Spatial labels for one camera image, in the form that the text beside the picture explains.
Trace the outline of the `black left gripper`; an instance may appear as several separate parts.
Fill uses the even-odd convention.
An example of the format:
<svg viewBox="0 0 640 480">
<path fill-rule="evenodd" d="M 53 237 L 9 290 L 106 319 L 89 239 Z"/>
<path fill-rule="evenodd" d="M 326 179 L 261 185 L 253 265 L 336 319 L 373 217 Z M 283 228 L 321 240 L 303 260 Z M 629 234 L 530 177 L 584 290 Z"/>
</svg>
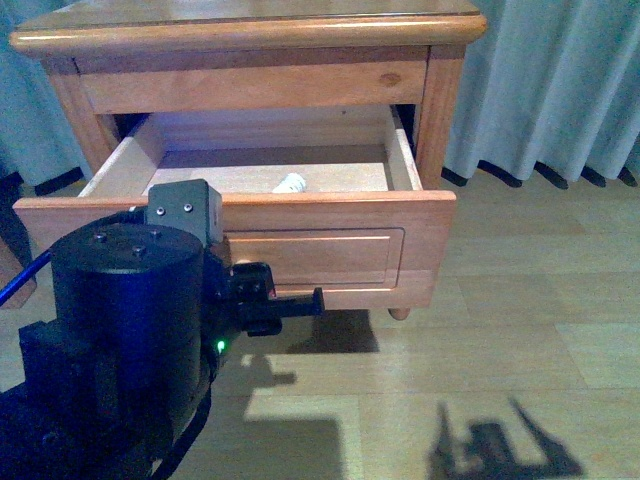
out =
<svg viewBox="0 0 640 480">
<path fill-rule="evenodd" d="M 315 317 L 324 313 L 323 290 L 275 300 L 276 315 L 262 310 L 274 298 L 271 268 L 264 262 L 235 267 L 213 248 L 204 253 L 203 332 L 206 336 L 274 336 L 282 331 L 280 318 Z"/>
</svg>

